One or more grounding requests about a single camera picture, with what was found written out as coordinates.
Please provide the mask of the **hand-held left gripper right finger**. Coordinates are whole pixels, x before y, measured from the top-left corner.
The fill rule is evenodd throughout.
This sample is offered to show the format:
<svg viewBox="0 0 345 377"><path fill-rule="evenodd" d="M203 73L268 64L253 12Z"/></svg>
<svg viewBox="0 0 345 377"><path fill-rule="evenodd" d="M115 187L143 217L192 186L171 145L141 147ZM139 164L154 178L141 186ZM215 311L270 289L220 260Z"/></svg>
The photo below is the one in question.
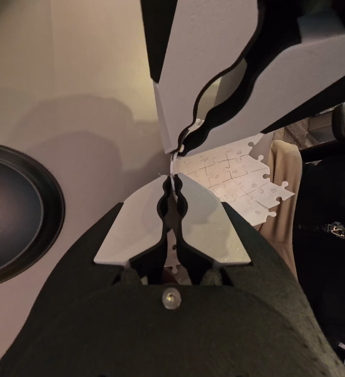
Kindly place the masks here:
<svg viewBox="0 0 345 377"><path fill-rule="evenodd" d="M200 285L208 270L251 263L222 202L183 173L174 176L179 225L177 257L192 285Z"/></svg>

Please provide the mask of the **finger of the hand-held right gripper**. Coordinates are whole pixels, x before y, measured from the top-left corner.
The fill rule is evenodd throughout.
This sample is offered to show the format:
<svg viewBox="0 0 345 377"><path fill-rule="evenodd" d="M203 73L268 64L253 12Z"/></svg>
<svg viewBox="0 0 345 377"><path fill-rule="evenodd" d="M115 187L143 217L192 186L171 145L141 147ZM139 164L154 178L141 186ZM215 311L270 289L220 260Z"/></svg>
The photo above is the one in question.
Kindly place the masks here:
<svg viewBox="0 0 345 377"><path fill-rule="evenodd" d="M161 140L178 149L205 90L254 42L264 1L142 0L141 11Z"/></svg>
<svg viewBox="0 0 345 377"><path fill-rule="evenodd" d="M268 133L345 101L345 1L262 1L232 95L184 140L184 156Z"/></svg>

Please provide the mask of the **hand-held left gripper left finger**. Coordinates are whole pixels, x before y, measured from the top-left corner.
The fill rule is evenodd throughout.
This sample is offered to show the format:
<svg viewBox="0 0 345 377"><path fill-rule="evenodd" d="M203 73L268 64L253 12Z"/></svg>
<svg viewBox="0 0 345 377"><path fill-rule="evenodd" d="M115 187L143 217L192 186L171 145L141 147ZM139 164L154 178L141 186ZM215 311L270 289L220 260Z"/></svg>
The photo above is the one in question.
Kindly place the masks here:
<svg viewBox="0 0 345 377"><path fill-rule="evenodd" d="M94 257L99 266L133 269L149 285L161 285L168 255L165 216L171 182L161 175L129 196Z"/></svg>

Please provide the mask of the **half-built puzzle ball shell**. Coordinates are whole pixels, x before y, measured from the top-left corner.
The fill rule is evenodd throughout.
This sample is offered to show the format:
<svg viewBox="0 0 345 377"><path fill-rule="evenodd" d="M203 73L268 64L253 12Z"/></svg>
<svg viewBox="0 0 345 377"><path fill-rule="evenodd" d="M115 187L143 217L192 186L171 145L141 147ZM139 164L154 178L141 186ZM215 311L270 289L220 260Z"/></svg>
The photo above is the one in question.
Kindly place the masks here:
<svg viewBox="0 0 345 377"><path fill-rule="evenodd" d="M170 174L183 173L228 203L269 242L297 277L293 219L302 177L298 147L274 139L265 155L250 152L261 134L191 157L170 158Z"/></svg>

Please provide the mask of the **person's black jacket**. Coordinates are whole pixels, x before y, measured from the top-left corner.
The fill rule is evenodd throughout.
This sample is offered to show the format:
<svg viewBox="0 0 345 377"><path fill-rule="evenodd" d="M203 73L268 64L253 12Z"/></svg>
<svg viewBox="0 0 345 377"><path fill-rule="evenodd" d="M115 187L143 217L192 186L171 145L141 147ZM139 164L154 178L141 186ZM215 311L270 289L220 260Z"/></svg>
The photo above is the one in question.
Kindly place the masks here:
<svg viewBox="0 0 345 377"><path fill-rule="evenodd" d="M303 164L293 253L316 320L345 363L345 155Z"/></svg>

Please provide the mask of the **black round display stand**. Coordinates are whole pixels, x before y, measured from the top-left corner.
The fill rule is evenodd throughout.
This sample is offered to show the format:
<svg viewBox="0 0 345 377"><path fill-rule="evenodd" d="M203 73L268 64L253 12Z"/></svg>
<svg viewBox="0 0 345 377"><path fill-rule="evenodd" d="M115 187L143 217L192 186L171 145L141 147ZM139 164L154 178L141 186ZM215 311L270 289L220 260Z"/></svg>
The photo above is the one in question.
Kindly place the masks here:
<svg viewBox="0 0 345 377"><path fill-rule="evenodd" d="M31 156L0 145L0 284L48 252L65 214L64 195L53 174Z"/></svg>

